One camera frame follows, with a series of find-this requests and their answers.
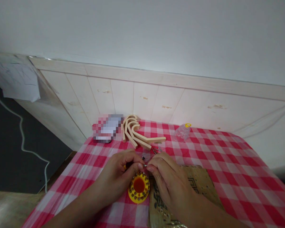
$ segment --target left hand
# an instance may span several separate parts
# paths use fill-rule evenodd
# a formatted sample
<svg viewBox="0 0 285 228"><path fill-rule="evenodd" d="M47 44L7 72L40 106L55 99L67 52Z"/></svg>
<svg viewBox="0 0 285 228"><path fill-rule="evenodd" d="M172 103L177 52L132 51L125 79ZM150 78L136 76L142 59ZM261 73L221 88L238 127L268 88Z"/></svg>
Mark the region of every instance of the left hand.
<svg viewBox="0 0 285 228"><path fill-rule="evenodd" d="M125 171L124 165L127 162L133 162L133 164ZM103 207L114 203L121 197L132 177L139 171L143 171L143 164L144 161L134 149L116 153L109 159L97 180L90 186L94 194L99 196Z"/></svg>

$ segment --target dark floor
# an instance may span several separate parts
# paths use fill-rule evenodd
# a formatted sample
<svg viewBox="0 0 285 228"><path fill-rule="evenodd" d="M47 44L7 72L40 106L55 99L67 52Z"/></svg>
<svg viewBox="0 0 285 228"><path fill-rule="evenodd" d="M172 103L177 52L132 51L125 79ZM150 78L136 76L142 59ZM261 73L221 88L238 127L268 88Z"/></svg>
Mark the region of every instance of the dark floor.
<svg viewBox="0 0 285 228"><path fill-rule="evenodd" d="M54 173L47 184L48 189L55 183L75 154L76 152L72 152ZM44 195L44 188L38 194L0 192L0 227L21 227Z"/></svg>

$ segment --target paper taped to wall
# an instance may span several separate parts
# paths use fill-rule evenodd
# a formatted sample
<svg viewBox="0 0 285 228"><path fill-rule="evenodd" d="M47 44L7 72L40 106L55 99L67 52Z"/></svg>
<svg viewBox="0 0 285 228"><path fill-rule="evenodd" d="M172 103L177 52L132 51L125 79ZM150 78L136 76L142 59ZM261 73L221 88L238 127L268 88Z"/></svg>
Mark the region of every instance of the paper taped to wall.
<svg viewBox="0 0 285 228"><path fill-rule="evenodd" d="M0 54L0 88L4 97L31 102L40 99L34 67L14 55Z"/></svg>

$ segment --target red and white checkered tablecloth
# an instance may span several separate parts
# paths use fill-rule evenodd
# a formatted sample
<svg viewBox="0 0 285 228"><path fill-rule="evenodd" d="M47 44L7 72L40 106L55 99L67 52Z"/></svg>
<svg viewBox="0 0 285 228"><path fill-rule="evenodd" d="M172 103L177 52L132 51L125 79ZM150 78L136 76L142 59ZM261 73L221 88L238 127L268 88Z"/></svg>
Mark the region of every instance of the red and white checkered tablecloth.
<svg viewBox="0 0 285 228"><path fill-rule="evenodd" d="M227 213L250 227L285 227L285 185L257 153L231 133L192 128L186 143L172 135L177 125L140 121L146 137L165 136L160 144L179 165L201 165L208 170ZM90 137L49 192L32 211L23 227L41 227L98 177L108 159L131 148L129 142L94 143ZM136 150L146 163L153 152ZM147 227L149 199L134 204L127 193L103 210L95 227Z"/></svg>

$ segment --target curved wooden piece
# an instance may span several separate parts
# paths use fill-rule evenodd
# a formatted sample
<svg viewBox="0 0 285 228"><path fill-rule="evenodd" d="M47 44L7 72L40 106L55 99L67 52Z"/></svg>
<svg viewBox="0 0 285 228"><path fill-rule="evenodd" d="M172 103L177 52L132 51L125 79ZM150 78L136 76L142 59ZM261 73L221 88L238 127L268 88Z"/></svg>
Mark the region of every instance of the curved wooden piece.
<svg viewBox="0 0 285 228"><path fill-rule="evenodd" d="M128 123L128 131L129 131L129 133L130 133L130 135L131 135L132 138L134 138L134 135L133 135L133 133L132 133L131 127L132 127L134 124L138 124L138 122L137 122L137 121L131 121L131 122Z"/></svg>
<svg viewBox="0 0 285 228"><path fill-rule="evenodd" d="M138 138L136 138L136 137L134 137L133 139L134 139L136 142L138 142L143 148L147 149L148 151L151 150L151 146L150 146L149 144L143 142L142 140L140 140L140 139L138 139Z"/></svg>
<svg viewBox="0 0 285 228"><path fill-rule="evenodd" d="M137 148L137 143L134 141L134 139L129 135L128 132L125 132L127 138L129 139L130 143L132 144L132 146L136 149Z"/></svg>
<svg viewBox="0 0 285 228"><path fill-rule="evenodd" d="M137 132L135 132L135 129L139 128L139 124L133 125L132 126L132 133L135 135L135 137L139 138L140 140L146 142L146 143L162 143L166 141L166 137L157 137L157 138L147 138Z"/></svg>
<svg viewBox="0 0 285 228"><path fill-rule="evenodd" d="M128 132L128 123L131 122L131 121L137 121L137 119L135 119L135 118L129 118L129 119L126 120L126 123L125 123L125 125L124 125L124 133L125 133L126 136L127 136L126 132Z"/></svg>
<svg viewBox="0 0 285 228"><path fill-rule="evenodd" d="M128 115L128 116L124 119L123 125L125 125L126 120L129 119L129 118L135 118L137 121L139 121L139 118L137 117L137 115Z"/></svg>
<svg viewBox="0 0 285 228"><path fill-rule="evenodd" d="M122 125L122 127L123 127L123 142L125 143L126 142L126 136L125 136L125 131L127 131L127 129L128 129L128 124L126 124L126 122L127 122L127 120L129 119L129 120L131 120L131 121L137 121L137 119L135 119L135 118L128 118L127 117L127 119L125 119L124 121L123 121L123 125Z"/></svg>

